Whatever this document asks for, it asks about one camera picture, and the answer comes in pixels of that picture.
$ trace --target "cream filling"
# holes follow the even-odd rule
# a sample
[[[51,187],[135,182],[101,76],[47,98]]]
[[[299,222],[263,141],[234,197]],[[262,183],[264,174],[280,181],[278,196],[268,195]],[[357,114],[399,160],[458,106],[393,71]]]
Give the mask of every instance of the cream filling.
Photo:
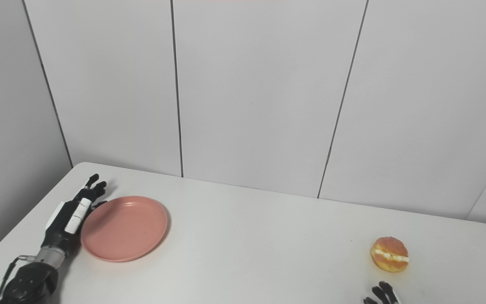
[[[393,261],[399,261],[399,262],[409,262],[410,258],[407,256],[401,256],[401,255],[396,255],[396,254],[390,254],[387,252],[383,252],[382,250],[374,250],[376,254],[380,254],[384,258],[387,258],[388,260],[393,260]]]

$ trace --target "pink plate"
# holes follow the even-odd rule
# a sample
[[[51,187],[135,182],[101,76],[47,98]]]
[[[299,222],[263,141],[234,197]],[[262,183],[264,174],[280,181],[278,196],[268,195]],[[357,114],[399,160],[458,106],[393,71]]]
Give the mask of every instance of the pink plate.
[[[81,229],[81,245],[95,258],[127,262],[150,252],[167,226],[168,217],[159,202],[123,196],[91,212]]]

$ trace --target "white table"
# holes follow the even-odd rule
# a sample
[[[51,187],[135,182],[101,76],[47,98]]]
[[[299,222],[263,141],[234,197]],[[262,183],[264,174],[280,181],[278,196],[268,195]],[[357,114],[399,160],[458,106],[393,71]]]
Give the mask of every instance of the white table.
[[[0,281],[36,254],[44,225],[93,173],[107,198],[143,195],[166,206],[164,242],[127,263],[80,250],[62,267],[61,304],[348,304],[380,280],[405,304],[486,303],[486,225],[81,163],[0,243]],[[380,236],[402,240],[407,270],[369,255]]]

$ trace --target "robotic hand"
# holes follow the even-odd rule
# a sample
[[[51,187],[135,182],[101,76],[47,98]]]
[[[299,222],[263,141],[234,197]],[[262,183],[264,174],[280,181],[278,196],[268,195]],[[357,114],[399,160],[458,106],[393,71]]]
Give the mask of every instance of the robotic hand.
[[[73,200],[60,204],[48,222],[44,241],[36,256],[21,255],[8,266],[0,287],[0,304],[50,303],[57,286],[57,269],[80,245],[83,220],[104,203],[92,206],[105,193],[105,181],[91,188],[98,179],[98,174],[93,175]],[[30,263],[20,267],[15,277],[4,287],[19,260]]]
[[[383,304],[400,304],[400,300],[393,291],[393,287],[388,282],[380,281],[378,286],[374,286],[372,291],[375,296],[382,301]],[[366,297],[363,299],[363,304],[378,304],[373,299]]]

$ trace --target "white wall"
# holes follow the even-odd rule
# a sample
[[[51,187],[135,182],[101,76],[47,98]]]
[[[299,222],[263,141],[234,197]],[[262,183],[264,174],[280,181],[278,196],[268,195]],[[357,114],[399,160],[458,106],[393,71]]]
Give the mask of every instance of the white wall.
[[[185,177],[316,197],[365,3],[176,1]]]
[[[70,168],[23,5],[0,0],[0,240]]]
[[[364,0],[26,4],[73,162],[318,196]],[[486,222],[486,2],[369,2],[320,197]]]
[[[26,0],[73,164],[181,175],[169,0]]]
[[[464,219],[485,187],[486,2],[370,1],[320,197]]]

